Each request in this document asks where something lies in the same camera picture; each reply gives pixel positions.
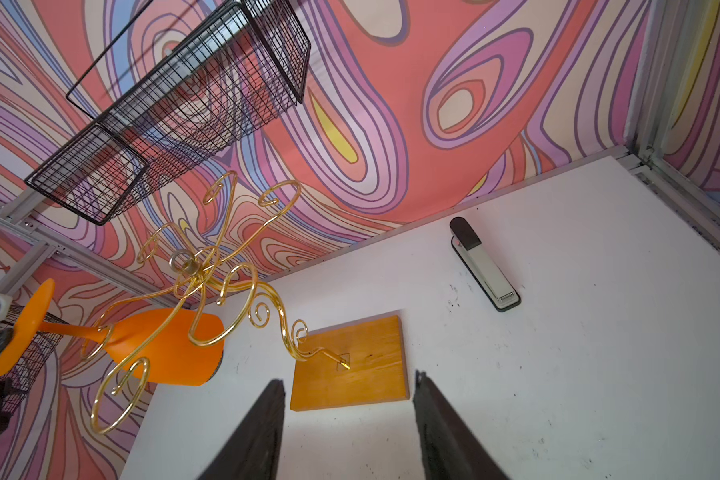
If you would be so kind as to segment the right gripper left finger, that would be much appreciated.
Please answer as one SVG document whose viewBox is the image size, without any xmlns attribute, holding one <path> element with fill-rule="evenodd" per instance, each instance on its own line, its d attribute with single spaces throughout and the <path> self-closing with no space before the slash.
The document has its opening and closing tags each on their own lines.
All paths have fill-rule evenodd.
<svg viewBox="0 0 720 480">
<path fill-rule="evenodd" d="M 284 415 L 284 383 L 274 379 L 198 479 L 275 479 Z"/>
</svg>

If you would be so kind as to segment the orange wine glass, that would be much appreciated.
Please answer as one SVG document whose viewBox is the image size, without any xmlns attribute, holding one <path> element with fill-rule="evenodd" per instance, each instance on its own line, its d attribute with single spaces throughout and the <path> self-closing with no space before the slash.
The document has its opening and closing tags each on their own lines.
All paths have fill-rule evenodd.
<svg viewBox="0 0 720 480">
<path fill-rule="evenodd" d="M 55 281 L 48 279 L 32 295 L 14 324 L 10 342 L 0 354 L 0 376 L 7 374 L 24 354 L 37 332 L 55 333 L 91 340 L 115 362 L 120 362 L 150 334 L 156 333 L 139 352 L 150 362 L 148 380 L 170 385 L 200 386 L 215 374 L 223 357 L 224 344 L 208 347 L 192 343 L 188 333 L 195 313 L 179 309 L 163 330 L 158 327 L 168 319 L 170 308 L 153 309 L 131 315 L 112 326 L 110 331 L 94 327 L 52 324 L 45 320 L 55 291 Z"/>
</svg>

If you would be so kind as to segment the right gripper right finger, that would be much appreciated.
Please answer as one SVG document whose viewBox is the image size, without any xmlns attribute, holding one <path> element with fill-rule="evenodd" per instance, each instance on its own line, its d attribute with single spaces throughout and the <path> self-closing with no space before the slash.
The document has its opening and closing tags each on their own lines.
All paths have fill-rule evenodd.
<svg viewBox="0 0 720 480">
<path fill-rule="evenodd" d="M 426 479 L 508 479 L 423 371 L 416 371 L 413 405 Z"/>
</svg>

